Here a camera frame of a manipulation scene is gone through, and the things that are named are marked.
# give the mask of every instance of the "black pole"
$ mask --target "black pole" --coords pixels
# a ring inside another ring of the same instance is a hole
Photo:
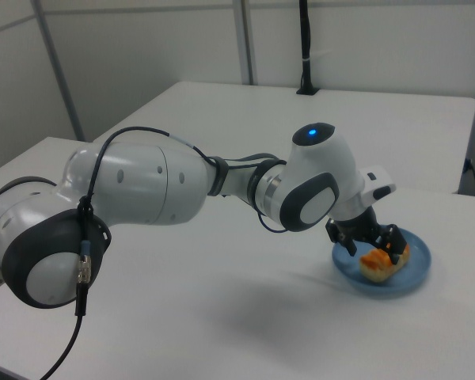
[[[311,84],[310,67],[310,19],[308,18],[308,0],[299,0],[299,17],[301,19],[302,77],[299,95],[314,95],[318,89]]]

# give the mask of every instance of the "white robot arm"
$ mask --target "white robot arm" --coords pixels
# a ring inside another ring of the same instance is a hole
[[[187,143],[201,157],[110,142],[104,149],[92,143],[74,152],[57,185],[29,177],[0,191],[0,284],[30,306],[53,308],[75,299],[82,250],[91,257],[86,279],[94,281],[111,241],[110,226],[187,222],[207,195],[238,196],[289,231],[306,230],[329,213],[331,240],[352,255],[353,240],[383,248],[393,262],[405,247],[399,229],[378,225],[371,208],[395,190],[394,183],[379,167],[358,171],[348,145],[329,124],[299,129],[287,162],[271,154],[208,158]]]

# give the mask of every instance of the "white table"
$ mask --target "white table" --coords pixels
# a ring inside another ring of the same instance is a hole
[[[57,181],[79,145],[44,140],[0,169],[0,186]],[[475,198],[399,188],[375,210],[431,249],[426,282],[400,298],[348,285],[325,221],[270,234],[232,197],[208,198],[184,225],[113,227],[80,337],[53,378],[475,379]],[[1,287],[0,366],[39,378],[73,314]]]
[[[344,135],[358,167],[381,165],[401,187],[453,193],[474,114],[475,100],[462,97],[327,90],[307,97],[288,88],[181,82],[98,140],[143,125],[179,135],[211,155],[267,151],[287,159],[295,131],[326,122]],[[152,138],[139,132],[119,139]]]

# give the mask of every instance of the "cable connector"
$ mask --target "cable connector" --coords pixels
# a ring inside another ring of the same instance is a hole
[[[78,262],[78,284],[76,285],[75,315],[86,315],[86,299],[88,298],[89,282],[92,277],[92,259],[89,256],[90,242],[81,241],[81,258]]]
[[[90,242],[81,242],[81,259],[78,262],[78,283],[89,283],[92,276],[92,259],[89,256]]]

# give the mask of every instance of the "bread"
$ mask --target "bread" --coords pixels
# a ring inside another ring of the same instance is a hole
[[[410,247],[407,244],[405,251],[399,255],[399,261],[394,265],[387,252],[381,249],[372,249],[359,259],[361,274],[374,283],[381,283],[399,271],[410,258]]]

